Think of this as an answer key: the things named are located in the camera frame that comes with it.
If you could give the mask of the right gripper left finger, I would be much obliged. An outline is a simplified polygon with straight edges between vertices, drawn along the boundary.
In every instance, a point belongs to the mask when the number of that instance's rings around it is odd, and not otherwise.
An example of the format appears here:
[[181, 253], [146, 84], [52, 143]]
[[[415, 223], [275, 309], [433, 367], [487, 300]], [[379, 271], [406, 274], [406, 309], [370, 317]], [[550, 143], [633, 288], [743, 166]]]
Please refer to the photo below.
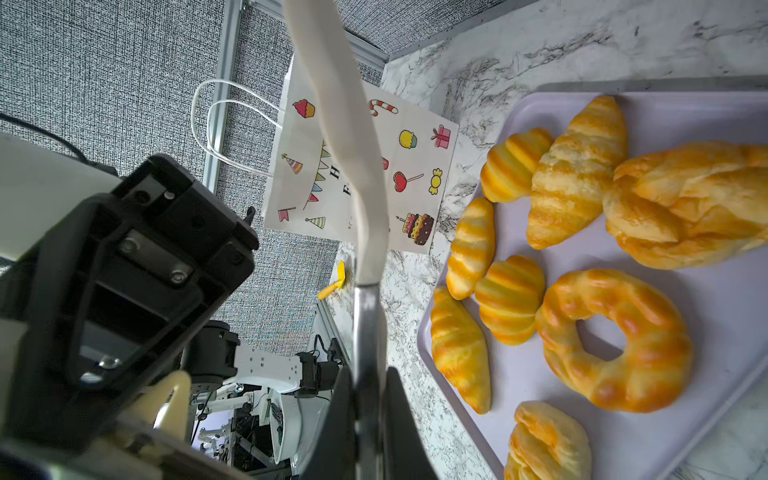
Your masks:
[[327, 413], [299, 478], [354, 478], [354, 405], [347, 367], [337, 376]]

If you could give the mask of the braided bread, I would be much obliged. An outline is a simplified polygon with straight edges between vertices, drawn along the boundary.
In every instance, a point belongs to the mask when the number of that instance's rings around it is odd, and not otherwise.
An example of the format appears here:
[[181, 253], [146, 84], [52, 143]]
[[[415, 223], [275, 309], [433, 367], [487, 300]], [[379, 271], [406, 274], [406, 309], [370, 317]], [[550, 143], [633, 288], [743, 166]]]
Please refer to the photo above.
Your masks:
[[591, 479], [592, 450], [575, 419], [543, 401], [525, 401], [514, 412], [505, 479]]

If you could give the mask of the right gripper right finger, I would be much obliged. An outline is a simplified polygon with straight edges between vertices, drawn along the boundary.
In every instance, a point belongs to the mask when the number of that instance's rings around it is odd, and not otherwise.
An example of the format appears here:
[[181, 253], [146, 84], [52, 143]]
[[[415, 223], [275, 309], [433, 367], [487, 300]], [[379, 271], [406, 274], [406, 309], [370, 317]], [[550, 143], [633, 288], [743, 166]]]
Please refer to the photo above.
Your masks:
[[384, 392], [384, 475], [386, 479], [437, 479], [423, 448], [400, 375], [386, 372]]

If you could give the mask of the metal tongs with white tips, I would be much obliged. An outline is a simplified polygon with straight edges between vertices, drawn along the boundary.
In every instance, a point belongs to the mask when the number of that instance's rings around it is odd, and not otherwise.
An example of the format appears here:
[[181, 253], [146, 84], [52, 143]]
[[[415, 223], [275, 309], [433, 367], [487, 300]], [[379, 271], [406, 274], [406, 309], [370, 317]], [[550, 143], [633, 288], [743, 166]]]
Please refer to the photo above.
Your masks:
[[379, 284], [388, 248], [388, 214], [378, 139], [335, 4], [288, 1], [284, 15], [317, 94], [326, 141], [352, 191], [357, 235], [352, 367], [356, 476], [381, 479], [386, 326]]

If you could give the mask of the white paper gift bag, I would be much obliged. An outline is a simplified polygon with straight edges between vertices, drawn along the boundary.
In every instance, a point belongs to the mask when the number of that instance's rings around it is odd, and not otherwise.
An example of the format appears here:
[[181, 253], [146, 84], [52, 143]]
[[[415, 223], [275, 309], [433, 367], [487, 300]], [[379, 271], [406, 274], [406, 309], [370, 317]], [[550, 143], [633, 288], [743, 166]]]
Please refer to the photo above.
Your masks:
[[338, 116], [347, 99], [320, 99], [293, 61], [275, 113], [263, 224], [276, 231], [354, 242], [370, 238], [405, 252], [429, 251], [458, 126], [367, 82], [369, 117]]

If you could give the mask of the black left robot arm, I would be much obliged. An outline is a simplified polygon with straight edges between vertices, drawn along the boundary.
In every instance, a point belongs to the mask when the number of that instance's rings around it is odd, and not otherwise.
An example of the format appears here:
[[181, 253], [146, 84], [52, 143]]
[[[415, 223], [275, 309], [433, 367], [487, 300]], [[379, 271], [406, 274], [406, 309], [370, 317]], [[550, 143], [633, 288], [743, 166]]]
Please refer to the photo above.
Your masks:
[[256, 479], [298, 479], [347, 355], [326, 330], [306, 351], [258, 350], [211, 321], [180, 357], [192, 381], [191, 446]]

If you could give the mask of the large croissant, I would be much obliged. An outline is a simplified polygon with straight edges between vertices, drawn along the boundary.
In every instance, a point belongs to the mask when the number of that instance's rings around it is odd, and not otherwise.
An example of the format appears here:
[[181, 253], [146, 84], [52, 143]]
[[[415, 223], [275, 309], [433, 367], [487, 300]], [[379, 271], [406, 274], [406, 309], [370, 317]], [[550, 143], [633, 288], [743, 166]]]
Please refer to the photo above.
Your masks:
[[492, 405], [490, 364], [485, 335], [463, 304], [444, 286], [433, 296], [431, 351], [438, 371], [478, 415]]

